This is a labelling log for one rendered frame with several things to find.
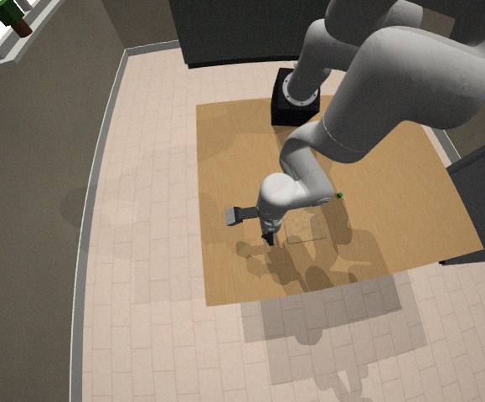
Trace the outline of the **brown mat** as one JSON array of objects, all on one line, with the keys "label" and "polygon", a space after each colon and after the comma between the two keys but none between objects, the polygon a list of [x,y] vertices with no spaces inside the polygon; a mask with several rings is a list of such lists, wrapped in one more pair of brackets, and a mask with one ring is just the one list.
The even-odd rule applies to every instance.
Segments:
[{"label": "brown mat", "polygon": [[318,207],[287,210],[283,221],[288,244],[326,238]]}]

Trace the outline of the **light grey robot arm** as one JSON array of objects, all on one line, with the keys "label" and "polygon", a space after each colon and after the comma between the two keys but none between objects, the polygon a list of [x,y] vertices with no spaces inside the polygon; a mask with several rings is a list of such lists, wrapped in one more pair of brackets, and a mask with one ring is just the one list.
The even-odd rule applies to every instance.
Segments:
[{"label": "light grey robot arm", "polygon": [[[419,29],[422,7],[455,19],[449,39]],[[354,163],[402,121],[449,130],[471,120],[485,106],[485,0],[331,0],[294,68],[282,85],[294,106],[311,104],[332,69],[347,73],[321,120],[285,140],[284,173],[262,181],[255,207],[226,210],[226,226],[260,217],[275,228],[287,210],[328,202],[334,189],[310,147]]]}]

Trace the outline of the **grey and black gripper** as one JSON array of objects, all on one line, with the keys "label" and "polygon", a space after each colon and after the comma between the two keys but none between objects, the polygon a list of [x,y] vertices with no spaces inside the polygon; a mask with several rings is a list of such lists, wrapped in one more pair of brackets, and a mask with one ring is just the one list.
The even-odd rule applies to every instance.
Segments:
[{"label": "grey and black gripper", "polygon": [[261,218],[260,218],[260,223],[261,223],[261,231],[263,234],[261,238],[266,239],[266,242],[269,244],[269,246],[274,245],[273,234],[277,233],[280,230],[282,219],[278,222],[278,227],[274,229],[272,228],[271,223],[268,223]]}]

